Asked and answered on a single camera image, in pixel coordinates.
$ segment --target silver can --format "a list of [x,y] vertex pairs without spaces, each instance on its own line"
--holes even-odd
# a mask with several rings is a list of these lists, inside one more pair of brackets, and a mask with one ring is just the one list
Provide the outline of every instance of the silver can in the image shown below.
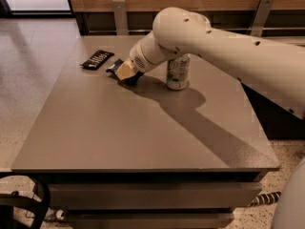
[[166,84],[173,90],[182,90],[188,82],[190,55],[184,54],[168,61]]

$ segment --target floor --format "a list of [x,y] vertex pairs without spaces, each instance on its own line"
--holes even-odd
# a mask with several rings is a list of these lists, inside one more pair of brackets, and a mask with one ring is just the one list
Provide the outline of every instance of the floor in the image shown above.
[[[9,170],[22,147],[73,46],[81,36],[74,19],[0,19],[0,172]],[[305,157],[305,141],[272,140],[281,168],[262,180],[262,193],[281,191],[294,167]],[[25,177],[0,180],[0,191],[32,196]],[[271,228],[276,204],[239,208],[227,229]],[[31,215],[16,210],[17,219]],[[42,228],[70,228],[44,222]]]

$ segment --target metal bracket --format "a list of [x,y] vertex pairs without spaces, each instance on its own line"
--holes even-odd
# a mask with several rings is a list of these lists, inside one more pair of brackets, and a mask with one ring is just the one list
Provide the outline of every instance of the metal bracket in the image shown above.
[[273,3],[274,0],[260,0],[255,12],[253,23],[249,28],[249,35],[257,37],[261,36]]
[[128,21],[125,0],[112,0],[117,35],[128,35]]

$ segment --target table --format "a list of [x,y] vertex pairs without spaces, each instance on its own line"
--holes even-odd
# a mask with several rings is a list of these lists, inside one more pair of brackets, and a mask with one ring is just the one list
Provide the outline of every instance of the table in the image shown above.
[[[166,63],[132,87],[107,74],[140,38],[79,40],[11,168],[46,182],[75,228],[224,227],[277,158],[240,83],[199,57],[182,91]],[[115,56],[83,70],[97,50]]]

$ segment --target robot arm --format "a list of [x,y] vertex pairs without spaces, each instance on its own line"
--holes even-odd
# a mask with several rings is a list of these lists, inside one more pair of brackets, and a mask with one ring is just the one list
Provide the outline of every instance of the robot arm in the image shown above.
[[201,57],[304,118],[304,48],[213,29],[203,15],[167,8],[157,14],[152,32],[133,46],[130,57],[145,73],[184,53]]

